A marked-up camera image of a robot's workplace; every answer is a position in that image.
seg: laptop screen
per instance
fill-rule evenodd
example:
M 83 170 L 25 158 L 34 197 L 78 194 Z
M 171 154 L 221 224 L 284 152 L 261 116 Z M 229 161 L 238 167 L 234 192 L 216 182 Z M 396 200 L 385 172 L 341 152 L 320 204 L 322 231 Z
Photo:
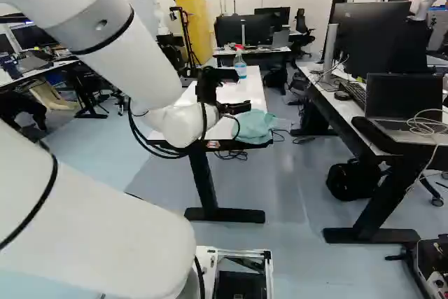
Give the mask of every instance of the laptop screen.
M 428 74 L 368 74 L 365 116 L 408 120 L 426 109 L 442 109 L 443 78 Z M 442 112 L 421 117 L 442 121 Z

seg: water bottle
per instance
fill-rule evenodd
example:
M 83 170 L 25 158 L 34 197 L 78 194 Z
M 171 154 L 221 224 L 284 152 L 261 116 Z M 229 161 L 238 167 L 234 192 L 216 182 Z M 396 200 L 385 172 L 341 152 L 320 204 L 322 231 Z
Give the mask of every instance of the water bottle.
M 241 49 L 237 50 L 237 55 L 235 56 L 235 60 L 233 60 L 233 66 L 238 73 L 239 78 L 247 77 L 247 64 L 243 60 L 242 57 L 243 51 Z

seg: backpack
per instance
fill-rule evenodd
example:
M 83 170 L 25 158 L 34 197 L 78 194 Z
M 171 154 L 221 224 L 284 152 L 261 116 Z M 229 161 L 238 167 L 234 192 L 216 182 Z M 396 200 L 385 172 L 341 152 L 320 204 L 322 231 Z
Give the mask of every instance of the backpack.
M 333 165 L 326 183 L 334 197 L 347 202 L 372 197 L 382 176 L 377 165 L 366 164 L 354 158 L 347 164 Z

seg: black chair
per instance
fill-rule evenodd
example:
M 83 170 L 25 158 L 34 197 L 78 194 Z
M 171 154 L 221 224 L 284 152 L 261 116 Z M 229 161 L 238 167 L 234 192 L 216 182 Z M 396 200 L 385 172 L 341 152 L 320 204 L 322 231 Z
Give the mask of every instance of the black chair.
M 293 68 L 297 68 L 295 65 L 296 59 L 302 59 L 305 55 L 311 57 L 311 53 L 307 53 L 302 50 L 302 47 L 305 47 L 316 40 L 316 37 L 311 35 L 311 32 L 314 31 L 314 28 L 309 29 L 307 27 L 307 23 L 305 22 L 305 9 L 299 8 L 297 10 L 297 15 L 295 16 L 296 25 L 295 30 L 302 35 L 294 36 L 294 41 L 291 46 L 291 51 L 293 54 L 293 59 L 291 65 Z

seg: yellow cabinet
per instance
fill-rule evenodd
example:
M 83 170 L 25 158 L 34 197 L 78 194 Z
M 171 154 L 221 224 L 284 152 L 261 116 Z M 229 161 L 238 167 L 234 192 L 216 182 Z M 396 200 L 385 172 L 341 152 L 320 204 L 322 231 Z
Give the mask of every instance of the yellow cabinet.
M 176 5 L 188 13 L 191 48 L 200 64 L 204 64 L 213 55 L 207 3 L 205 0 L 176 0 Z

